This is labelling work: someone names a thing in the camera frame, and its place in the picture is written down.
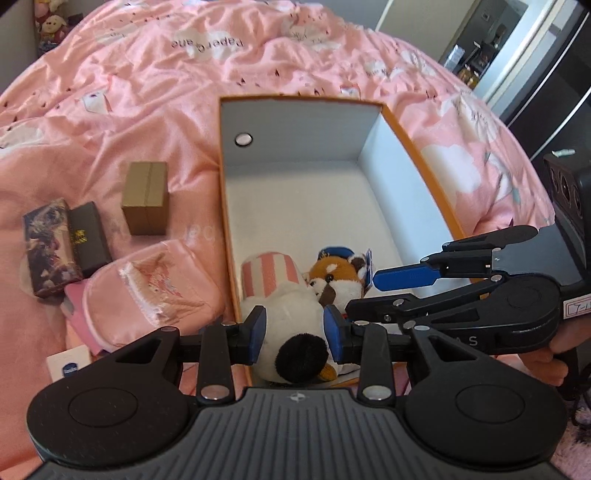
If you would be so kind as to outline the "person's right hand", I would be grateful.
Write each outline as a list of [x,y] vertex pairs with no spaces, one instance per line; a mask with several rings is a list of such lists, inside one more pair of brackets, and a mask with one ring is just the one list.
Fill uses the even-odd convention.
[[544,383],[561,386],[569,373],[569,367],[557,355],[576,348],[591,336],[591,319],[589,315],[565,321],[559,327],[550,343],[533,352],[520,354],[525,367],[535,378]]

